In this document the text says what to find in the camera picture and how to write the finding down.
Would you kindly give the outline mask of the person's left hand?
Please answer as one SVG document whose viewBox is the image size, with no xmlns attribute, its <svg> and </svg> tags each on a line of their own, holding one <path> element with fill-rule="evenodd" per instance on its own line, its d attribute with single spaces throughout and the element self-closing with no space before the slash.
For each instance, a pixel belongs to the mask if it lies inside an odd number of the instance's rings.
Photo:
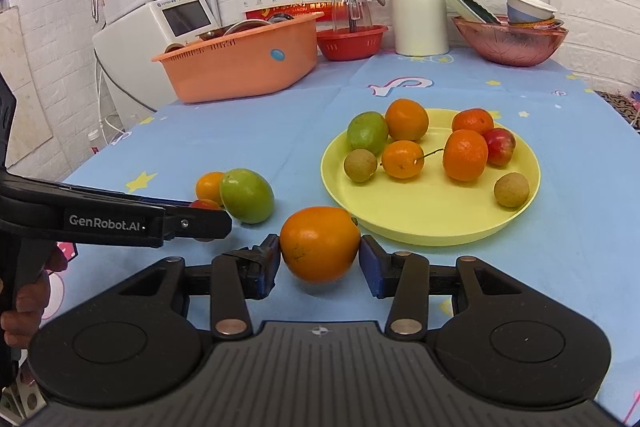
<svg viewBox="0 0 640 427">
<path fill-rule="evenodd" d="M 50 258 L 35 283 L 23 286 L 17 291 L 15 310 L 1 315 L 4 341 L 12 348 L 27 349 L 41 324 L 44 310 L 49 306 L 51 286 L 50 272 L 63 272 L 67 259 L 58 246 L 54 246 Z"/>
</svg>

